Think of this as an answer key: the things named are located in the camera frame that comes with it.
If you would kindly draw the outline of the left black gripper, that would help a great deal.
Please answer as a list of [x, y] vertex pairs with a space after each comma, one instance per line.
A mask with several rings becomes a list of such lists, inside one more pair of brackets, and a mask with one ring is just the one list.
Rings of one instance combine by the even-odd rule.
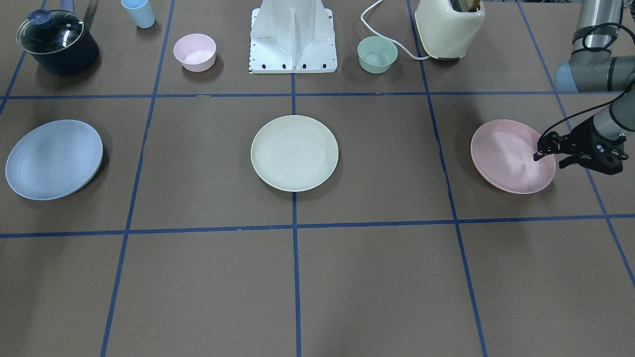
[[608, 176], [622, 172], [622, 162], [629, 155], [624, 151], [626, 136], [619, 134], [615, 140], [604, 138], [594, 126], [593, 117], [586, 119], [567, 134], [560, 136], [551, 131], [538, 139], [538, 150], [533, 161], [539, 161], [551, 154], [565, 154], [559, 161], [559, 169], [578, 164], [585, 169]]

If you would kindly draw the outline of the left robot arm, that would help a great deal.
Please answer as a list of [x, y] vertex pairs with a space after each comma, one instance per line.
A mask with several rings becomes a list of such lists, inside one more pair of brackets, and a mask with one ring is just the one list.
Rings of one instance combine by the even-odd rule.
[[629, 158], [625, 142], [635, 130], [635, 59], [612, 54], [620, 30], [634, 36], [622, 23], [623, 5], [621, 0], [585, 0], [570, 59], [556, 70], [556, 88], [561, 93], [618, 91], [619, 95], [591, 108], [593, 115], [568, 134], [559, 135], [554, 126], [546, 129], [537, 141], [534, 161], [563, 154], [560, 169], [576, 164], [608, 176], [622, 172], [622, 163]]

